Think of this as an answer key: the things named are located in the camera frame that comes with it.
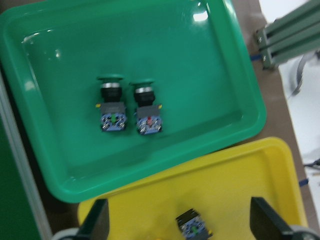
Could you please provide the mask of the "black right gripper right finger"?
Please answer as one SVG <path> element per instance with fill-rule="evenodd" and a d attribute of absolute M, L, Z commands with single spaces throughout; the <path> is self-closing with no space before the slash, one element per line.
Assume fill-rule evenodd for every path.
<path fill-rule="evenodd" d="M 263 197 L 250 200 L 249 227 L 256 240 L 291 240 L 292 228 Z"/>

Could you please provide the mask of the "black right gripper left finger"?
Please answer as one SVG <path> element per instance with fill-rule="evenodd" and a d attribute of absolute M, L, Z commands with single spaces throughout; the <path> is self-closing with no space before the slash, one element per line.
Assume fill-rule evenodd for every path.
<path fill-rule="evenodd" d="M 107 240 L 109 233 L 109 202 L 98 199 L 76 233 L 75 240 Z"/>

